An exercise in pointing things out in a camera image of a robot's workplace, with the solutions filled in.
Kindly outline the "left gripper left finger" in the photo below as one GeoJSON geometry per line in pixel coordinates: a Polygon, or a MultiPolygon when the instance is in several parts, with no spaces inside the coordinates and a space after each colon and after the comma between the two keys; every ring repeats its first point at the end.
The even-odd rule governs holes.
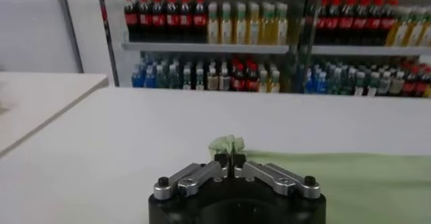
{"type": "Polygon", "coordinates": [[[169,200],[175,194],[189,197],[196,195],[208,180],[223,180],[228,177],[230,155],[217,153],[206,164],[191,163],[170,177],[162,176],[154,184],[153,197],[169,200]]]}

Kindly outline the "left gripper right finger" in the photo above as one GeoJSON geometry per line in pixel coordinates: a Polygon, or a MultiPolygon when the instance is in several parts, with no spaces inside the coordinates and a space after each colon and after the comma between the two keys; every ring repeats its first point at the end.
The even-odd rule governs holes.
{"type": "Polygon", "coordinates": [[[320,185],[314,176],[302,177],[273,163],[248,161],[244,154],[234,154],[232,165],[235,178],[244,178],[249,182],[258,179],[277,194],[289,196],[297,192],[302,198],[320,197],[320,185]]]}

